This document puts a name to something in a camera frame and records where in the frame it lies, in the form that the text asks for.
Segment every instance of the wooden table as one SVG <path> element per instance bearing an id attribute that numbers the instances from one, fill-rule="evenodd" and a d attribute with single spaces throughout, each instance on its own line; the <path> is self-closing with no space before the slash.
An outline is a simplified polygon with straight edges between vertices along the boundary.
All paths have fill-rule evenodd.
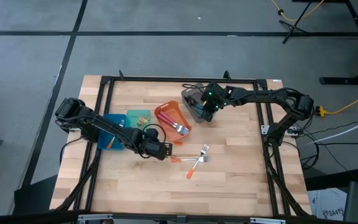
<path id="1" fill-rule="evenodd" d="M 90 108 L 95 106 L 100 79 L 101 76 L 94 75 L 84 77 L 79 99 Z M 267 83 L 269 89 L 282 87 L 280 80 L 267 80 Z M 253 90 L 252 85 L 248 84 L 230 85 Z M 153 110 L 158 105 L 176 100 L 193 130 L 183 139 L 182 146 L 173 146 L 173 153 L 198 154 L 202 145 L 207 142 L 210 145 L 210 162 L 199 164 L 188 180 L 186 173 L 193 166 L 192 162 L 178 164 L 171 163 L 169 159 L 143 159 L 130 150 L 103 151 L 91 210 L 113 213 L 272 216 L 255 103 L 235 108 L 225 107 L 215 114 L 212 122 L 198 124 L 181 103 L 182 90 L 181 83 L 177 82 L 116 81 L 110 113 L 125 114 L 131 109 L 146 109 L 154 114 Z M 101 114 L 105 101 L 106 94 L 103 95 Z M 272 105 L 272 111 L 275 121 L 285 115 L 278 105 Z M 156 123 L 157 120 L 152 117 L 151 122 Z M 79 135 L 79 132 L 70 133 L 68 141 Z M 284 141 L 295 144 L 295 140 L 289 137 L 285 137 Z M 59 206 L 77 184 L 85 146 L 86 142 L 81 140 L 65 149 L 50 208 Z M 297 150 L 283 143 L 280 153 L 289 191 L 302 208 L 311 213 Z M 279 211 L 283 213 L 277 186 L 275 190 Z M 88 186 L 85 186 L 80 208 L 85 207 L 87 192 Z"/>

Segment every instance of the cable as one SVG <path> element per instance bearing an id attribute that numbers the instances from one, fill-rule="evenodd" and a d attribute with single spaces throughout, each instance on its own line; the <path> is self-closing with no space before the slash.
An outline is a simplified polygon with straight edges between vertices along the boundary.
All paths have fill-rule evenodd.
<path id="1" fill-rule="evenodd" d="M 309 144 L 313 144 L 313 143 L 315 143 L 315 142 L 321 142 L 321 141 L 324 141 L 324 140 L 327 140 L 327 139 L 335 138 L 335 137 L 341 136 L 341 135 L 343 135 L 343 134 L 346 134 L 346 133 L 348 133 L 348 132 L 350 132 L 350 131 L 356 130 L 357 128 L 358 128 L 358 125 L 357 125 L 357 126 L 354 126 L 353 128 L 351 128 L 351 129 L 349 129 L 349 130 L 347 130 L 347 131 L 343 131 L 343 132 L 341 132 L 341 133 L 339 133 L 339 134 L 335 134 L 335 135 L 333 135 L 333 136 L 328 136 L 328 137 L 326 137 L 326 138 L 322 138 L 322 139 L 319 139 L 319 140 L 315 140 L 315 141 L 306 143 L 305 145 L 309 145 Z"/>
<path id="2" fill-rule="evenodd" d="M 316 138 L 314 138 L 314 136 L 313 136 L 312 134 L 310 134 L 310 136 L 309 136 L 308 134 L 304 134 L 304 135 L 307 136 L 308 138 L 310 138 L 312 141 L 316 140 Z M 319 148 L 318 146 L 316 146 L 316 155 L 311 156 L 311 158 L 314 157 L 314 160 L 313 160 L 312 164 L 311 164 L 309 167 L 304 168 L 305 165 L 306 165 L 306 163 L 311 160 L 311 159 L 308 159 L 309 157 L 304 158 L 304 159 L 308 159 L 308 160 L 302 165 L 302 169 L 307 170 L 307 169 L 312 168 L 314 165 L 316 165 L 316 164 L 317 164 L 317 161 L 318 161 L 318 159 L 319 159 L 319 155 L 320 155 L 320 148 Z"/>
<path id="3" fill-rule="evenodd" d="M 272 150 L 272 154 L 269 156 L 269 159 L 271 159 L 274 156 L 274 150 Z"/>
<path id="4" fill-rule="evenodd" d="M 276 8 L 277 8 L 277 10 L 278 10 L 278 13 L 279 13 L 281 16 L 283 16 L 284 19 L 286 19 L 286 20 L 288 20 L 288 21 L 291 21 L 291 22 L 295 22 L 295 21 L 298 20 L 298 19 L 289 19 L 289 18 L 287 18 L 287 17 L 284 15 L 284 10 L 280 9 L 280 7 L 277 5 L 277 3 L 276 3 L 274 0 L 271 0 L 271 1 L 272 1 L 272 3 L 276 6 Z M 306 14 L 302 17 L 302 19 L 305 18 L 305 17 L 310 16 L 310 15 L 314 12 L 314 10 L 316 10 L 323 2 L 324 2 L 324 0 L 321 0 L 321 2 L 320 2 L 317 6 L 315 6 L 310 12 L 306 13 Z"/>
<path id="5" fill-rule="evenodd" d="M 159 124 L 148 124 L 148 125 L 143 127 L 143 131 L 146 130 L 146 128 L 149 127 L 149 126 L 158 126 L 159 128 L 161 128 L 162 132 L 164 133 L 164 141 L 163 141 L 163 143 L 165 144 L 165 140 L 167 139 L 167 134 L 166 134 L 165 130 L 162 128 L 162 126 L 159 125 Z M 150 158 L 150 156 L 145 156 L 145 157 L 143 156 L 145 150 L 146 150 L 146 148 L 142 151 L 142 153 L 139 152 L 139 155 L 144 159 L 148 159 L 148 158 Z"/>
<path id="6" fill-rule="evenodd" d="M 298 146 L 296 146 L 296 145 L 294 145 L 294 144 L 292 144 L 292 143 L 290 143 L 290 142 L 286 142 L 286 141 L 283 141 L 283 143 L 287 143 L 287 144 L 289 144 L 289 145 L 295 147 L 296 150 L 298 150 L 298 156 L 299 156 L 299 158 L 301 157 L 301 151 L 299 150 Z"/>
<path id="7" fill-rule="evenodd" d="M 311 126 L 311 123 L 313 122 L 313 115 L 314 115 L 314 108 L 311 110 L 311 115 L 310 115 L 310 118 L 309 120 L 306 122 L 306 124 L 301 128 L 301 126 L 299 126 L 299 124 L 296 124 L 298 125 L 301 129 L 299 131 L 299 134 L 298 136 L 300 136 L 301 134 L 303 134 L 304 131 L 306 131 L 306 128 L 310 127 Z"/>
<path id="8" fill-rule="evenodd" d="M 358 145 L 358 142 L 332 142 L 332 143 L 326 143 L 326 144 L 316 144 L 318 146 L 329 146 L 333 144 L 351 144 L 351 145 Z"/>
<path id="9" fill-rule="evenodd" d="M 184 83 L 181 86 L 186 89 L 198 89 L 201 93 L 204 93 L 204 91 L 202 89 L 206 88 L 206 86 L 196 86 L 196 85 L 189 84 L 189 83 Z"/>
<path id="10" fill-rule="evenodd" d="M 337 114 L 337 113 L 340 113 L 341 111 L 343 111 L 343 110 L 345 110 L 345 109 L 347 109 L 347 108 L 349 108 L 349 107 L 355 105 L 356 103 L 358 103 L 358 100 L 354 101 L 353 103 L 351 103 L 351 104 L 349 104 L 349 105 L 347 105 L 347 106 L 345 106 L 345 107 L 343 107 L 343 108 L 341 108 L 341 109 L 339 109 L 339 110 L 337 110 L 337 111 L 335 111 L 335 112 L 328 112 L 328 111 L 324 110 L 324 108 L 323 108 L 322 106 L 317 106 L 318 116 L 322 116 L 322 117 L 323 117 L 323 116 L 326 115 L 326 114 Z"/>
<path id="11" fill-rule="evenodd" d="M 310 134 L 310 136 L 309 136 L 308 134 L 305 134 L 305 135 L 306 135 L 308 138 L 312 139 L 312 140 L 315 140 L 315 139 L 316 139 L 312 134 Z M 323 146 L 327 149 L 328 153 L 333 157 L 333 159 L 336 161 L 336 163 L 338 163 L 338 165 L 340 165 L 340 166 L 350 175 L 350 177 L 353 178 L 353 180 L 357 180 L 357 179 L 336 159 L 336 157 L 331 153 L 331 151 L 328 149 L 328 147 L 327 147 L 326 145 L 323 145 Z M 305 168 L 305 170 L 312 168 L 312 167 L 317 163 L 317 160 L 318 160 L 318 158 L 319 158 L 319 147 L 318 147 L 317 144 L 316 144 L 316 150 L 318 150 L 318 151 L 317 151 L 317 154 L 316 154 L 316 159 L 313 161 L 312 165 L 311 165 L 310 167 Z"/>
<path id="12" fill-rule="evenodd" d="M 66 146 L 68 146 L 69 144 L 71 144 L 71 143 L 73 143 L 73 142 L 76 142 L 76 141 L 78 141 L 78 140 L 80 140 L 80 139 L 82 139 L 82 136 L 79 137 L 78 139 L 74 139 L 74 140 L 72 140 L 72 141 L 69 141 L 68 143 L 66 143 L 66 144 L 63 145 L 62 149 L 60 150 L 60 163 L 59 163 L 59 164 L 62 164 L 63 152 L 64 152 Z"/>
<path id="13" fill-rule="evenodd" d="M 322 130 L 322 131 L 315 131 L 313 133 L 309 132 L 309 134 L 316 134 L 316 133 L 326 132 L 326 131 L 329 131 L 329 130 L 335 130 L 335 129 L 343 128 L 343 127 L 346 127 L 346 126 L 349 126 L 349 125 L 352 125 L 352 124 L 356 124 L 356 123 L 358 123 L 358 121 L 354 121 L 354 122 L 351 122 L 349 124 L 340 125 L 340 126 L 335 127 L 335 128 L 328 128 L 328 129 L 325 129 L 325 130 Z"/>
<path id="14" fill-rule="evenodd" d="M 76 120 L 76 119 L 80 119 L 80 118 L 91 118 L 92 120 L 95 119 L 95 117 L 88 116 L 88 115 L 75 116 L 75 117 L 72 117 L 72 118 L 60 118 L 60 119 L 62 119 L 64 121 L 72 121 L 72 120 Z M 126 136 L 124 133 L 122 133 L 120 130 L 116 129 L 115 127 L 111 126 L 110 124 L 108 124 L 108 123 L 106 123 L 106 122 L 104 122 L 104 121 L 102 121 L 100 119 L 98 119 L 98 121 L 100 123 L 103 123 L 104 125 L 109 126 L 111 129 L 114 129 L 116 132 L 118 132 L 119 134 L 124 136 L 128 140 L 128 142 L 132 144 L 133 148 L 136 149 L 139 152 L 139 148 L 135 145 L 135 143 L 131 140 L 130 137 Z"/>

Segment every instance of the white cable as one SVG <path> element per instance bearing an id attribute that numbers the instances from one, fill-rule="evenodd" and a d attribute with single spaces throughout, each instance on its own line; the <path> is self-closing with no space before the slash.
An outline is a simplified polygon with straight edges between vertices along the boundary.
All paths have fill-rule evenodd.
<path id="1" fill-rule="evenodd" d="M 327 140 L 327 139 L 335 138 L 335 137 L 337 137 L 337 136 L 340 136 L 340 135 L 346 134 L 346 133 L 348 133 L 348 132 L 350 132 L 350 131 L 353 131 L 353 130 L 355 130 L 355 129 L 357 129 L 357 128 L 358 128 L 358 125 L 357 125 L 357 126 L 354 126 L 353 128 L 351 128 L 351 129 L 349 129 L 349 130 L 347 130 L 347 131 L 341 132 L 341 133 L 339 133 L 339 134 L 335 134 L 335 135 L 333 135 L 333 136 L 328 136 L 328 137 L 326 137 L 326 138 L 322 138 L 322 139 L 319 139 L 319 140 L 315 140 L 315 141 L 313 141 L 313 142 L 306 143 L 305 146 L 307 146 L 307 145 L 309 145 L 309 144 L 313 144 L 313 143 L 315 143 L 315 142 L 320 142 L 320 141 L 324 141 L 324 140 Z"/>

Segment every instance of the yellow cable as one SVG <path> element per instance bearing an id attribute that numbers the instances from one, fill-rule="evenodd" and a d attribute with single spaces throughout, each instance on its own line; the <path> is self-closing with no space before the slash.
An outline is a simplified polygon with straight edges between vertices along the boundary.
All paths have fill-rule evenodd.
<path id="1" fill-rule="evenodd" d="M 280 7 L 277 5 L 277 3 L 276 3 L 274 0 L 271 0 L 271 1 L 272 1 L 272 3 L 276 6 L 276 8 L 277 8 L 278 11 L 281 10 Z M 317 6 L 315 6 L 310 12 L 308 12 L 306 15 L 304 15 L 304 16 L 302 17 L 302 19 L 305 18 L 305 17 L 308 17 L 308 16 L 309 16 L 314 10 L 316 10 L 324 1 L 325 1 L 325 0 L 321 0 L 321 2 L 320 2 Z M 284 15 L 283 12 L 281 12 L 280 14 L 284 17 L 284 19 L 286 19 L 286 20 L 288 20 L 288 21 L 294 22 L 294 21 L 297 21 L 297 20 L 298 20 L 298 19 L 289 19 L 289 18 L 287 18 L 287 17 Z"/>
<path id="2" fill-rule="evenodd" d="M 343 107 L 342 109 L 339 109 L 339 110 L 337 110 L 337 111 L 335 111 L 335 112 L 325 111 L 325 114 L 337 114 L 337 113 L 341 112 L 342 110 L 353 106 L 353 105 L 356 104 L 356 103 L 358 103 L 358 100 L 356 100 L 355 102 L 353 102 L 353 103 L 351 103 L 351 104 L 349 104 L 349 105 L 347 105 L 347 106 Z"/>

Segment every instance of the orange plastic container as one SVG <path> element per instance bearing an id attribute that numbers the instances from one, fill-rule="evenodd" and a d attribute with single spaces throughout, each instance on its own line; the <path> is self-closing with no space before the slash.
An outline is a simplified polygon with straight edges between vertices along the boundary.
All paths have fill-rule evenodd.
<path id="1" fill-rule="evenodd" d="M 179 103 L 177 101 L 169 101 L 168 103 L 164 103 L 163 105 L 158 106 L 154 110 L 154 115 L 160 123 L 161 127 L 164 129 L 165 133 L 167 134 L 167 139 L 169 139 L 169 141 L 175 142 L 179 139 L 186 137 L 188 134 L 179 134 L 174 127 L 158 118 L 157 115 L 160 113 L 160 111 L 165 112 L 172 120 L 174 120 L 174 122 L 178 123 L 179 125 L 184 125 L 186 128 L 188 128 L 190 134 L 192 127 L 187 122 L 185 115 L 183 115 L 183 113 L 180 111 Z"/>

